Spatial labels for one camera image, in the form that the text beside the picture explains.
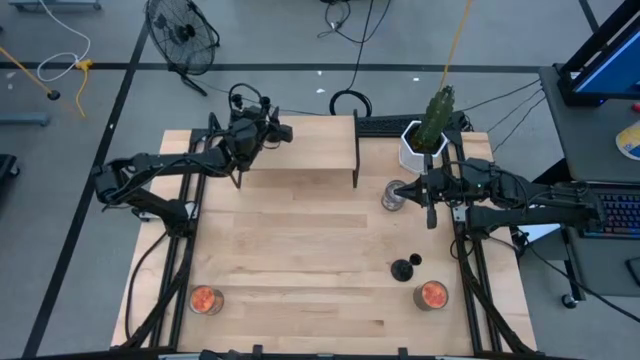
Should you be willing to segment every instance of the floor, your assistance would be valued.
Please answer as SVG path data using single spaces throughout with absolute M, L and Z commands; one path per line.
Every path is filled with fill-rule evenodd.
M 330 68 L 327 64 L 354 63 L 358 48 L 334 35 L 316 38 L 326 30 L 324 5 L 319 1 L 196 2 L 222 35 L 215 61 L 224 65 L 222 70 L 198 77 L 210 86 L 228 89 L 237 82 L 247 82 L 284 108 L 327 113 L 331 95 L 351 80 L 349 68 L 325 70 Z M 0 66 L 3 112 L 42 111 L 51 116 L 48 127 L 0 127 L 0 153 L 17 155 L 22 167 L 20 178 L 5 192 L 0 207 L 0 287 L 4 289 L 0 294 L 0 358 L 22 355 L 105 130 L 113 132 L 106 155 L 112 159 L 155 152 L 164 130 L 203 127 L 210 111 L 220 119 L 228 116 L 226 95 L 212 90 L 209 97 L 201 97 L 183 86 L 175 74 L 148 70 L 153 66 L 136 71 L 126 100 L 116 103 L 118 93 L 126 90 L 121 86 L 143 25 L 144 1 L 102 3 L 101 12 L 81 8 L 56 12 L 63 22 L 91 37 L 90 58 L 94 62 L 116 69 L 91 72 L 82 96 L 87 119 L 74 110 L 73 98 L 82 82 L 79 72 L 51 84 L 63 95 L 62 100 L 51 102 L 24 74 Z M 464 3 L 393 1 L 378 32 L 366 44 L 362 63 L 444 64 Z M 588 3 L 602 22 L 621 0 Z M 361 34 L 367 4 L 353 1 L 345 32 Z M 376 0 L 374 21 L 384 4 Z M 4 28 L 0 45 L 30 67 L 56 52 L 84 50 L 81 38 L 42 12 L 19 13 L 3 2 L 0 26 Z M 590 32 L 578 0 L 476 1 L 453 60 L 462 66 L 447 78 L 456 89 L 456 107 L 468 107 L 535 80 L 531 67 L 567 60 Z M 140 61 L 162 63 L 150 40 Z M 315 65 L 279 68 L 273 64 Z M 465 67 L 468 65 L 483 66 Z M 507 71 L 500 66 L 516 67 L 500 72 Z M 369 96 L 375 115 L 424 111 L 441 73 L 429 66 L 403 69 L 396 66 L 358 74 L 354 89 Z M 532 87 L 468 114 L 476 130 L 486 131 L 535 91 Z M 354 107 L 364 111 L 355 100 L 341 99 L 337 112 L 350 113 Z M 528 107 L 522 106 L 490 133 L 494 146 Z M 529 179 L 561 156 L 544 102 L 495 154 L 501 166 Z M 127 211 L 102 213 L 100 209 L 92 199 L 39 355 L 103 350 L 110 343 L 139 223 Z M 564 309 L 559 297 L 567 292 L 566 281 L 537 259 L 525 256 L 521 275 L 542 351 L 589 359 L 631 358 L 640 351 L 640 344 L 632 339 L 637 325 L 597 300 L 590 298 L 573 311 Z M 640 313 L 637 299 L 612 301 Z

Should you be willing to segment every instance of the green cactus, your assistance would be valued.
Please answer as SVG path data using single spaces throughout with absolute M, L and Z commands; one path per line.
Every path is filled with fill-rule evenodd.
M 454 102 L 453 87 L 445 86 L 436 93 L 429 102 L 424 121 L 411 137 L 413 151 L 424 154 L 433 154 L 438 151 L 438 140 L 451 117 Z

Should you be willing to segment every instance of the black bottle cap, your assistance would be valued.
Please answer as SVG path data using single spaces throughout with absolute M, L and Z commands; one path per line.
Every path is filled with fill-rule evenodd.
M 409 281 L 413 276 L 413 265 L 404 259 L 396 260 L 391 264 L 391 275 L 398 281 Z
M 422 264 L 422 256 L 413 253 L 411 254 L 411 256 L 409 256 L 409 262 L 411 263 L 411 265 L 417 266 Z

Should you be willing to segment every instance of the yellow object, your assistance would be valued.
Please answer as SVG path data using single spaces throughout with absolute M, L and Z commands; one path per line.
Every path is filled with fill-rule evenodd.
M 16 66 L 19 67 L 20 70 L 22 70 L 25 74 L 27 74 L 27 76 L 31 80 L 33 80 L 34 83 L 40 86 L 47 94 L 53 93 L 53 90 L 49 89 L 47 85 L 43 84 L 42 81 L 38 80 L 38 78 L 33 76 L 33 74 L 29 70 L 27 70 L 24 66 L 22 66 L 22 64 L 18 60 L 14 59 L 13 56 L 11 56 L 11 54 L 9 54 L 3 47 L 0 47 L 0 53 L 6 56 L 7 59 L 11 60 L 12 63 L 16 64 Z
M 440 87 L 438 91 L 442 90 L 444 86 L 444 80 L 449 73 L 449 65 L 451 65 L 451 60 L 453 60 L 453 54 L 456 52 L 456 47 L 458 46 L 458 40 L 460 40 L 460 34 L 462 33 L 462 28 L 464 28 L 464 23 L 467 22 L 467 17 L 469 17 L 469 10 L 471 9 L 471 2 L 473 0 L 467 0 L 467 5 L 464 8 L 464 15 L 462 16 L 462 21 L 460 21 L 460 25 L 458 26 L 458 31 L 456 31 L 456 36 L 453 38 L 453 44 L 451 45 L 451 50 L 449 51 L 449 59 L 447 60 L 447 65 L 444 67 L 444 72 L 442 73 L 442 80 L 440 80 Z
M 76 105 L 80 110 L 80 114 L 82 114 L 83 118 L 87 116 L 84 114 L 84 110 L 82 110 L 82 106 L 80 106 L 80 94 L 84 91 L 84 87 L 87 85 L 87 80 L 89 80 L 89 68 L 93 65 L 93 61 L 91 59 L 83 60 L 76 63 L 76 69 L 82 70 L 84 72 L 84 80 L 82 81 L 82 86 L 80 86 L 80 90 L 76 94 Z
M 633 160 L 640 160 L 640 121 L 622 130 L 616 136 L 620 152 Z

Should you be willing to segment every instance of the fan grille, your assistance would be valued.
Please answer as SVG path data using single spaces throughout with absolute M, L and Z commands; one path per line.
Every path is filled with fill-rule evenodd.
M 201 75 L 213 64 L 213 32 L 191 0 L 147 1 L 146 24 L 156 49 L 174 70 Z

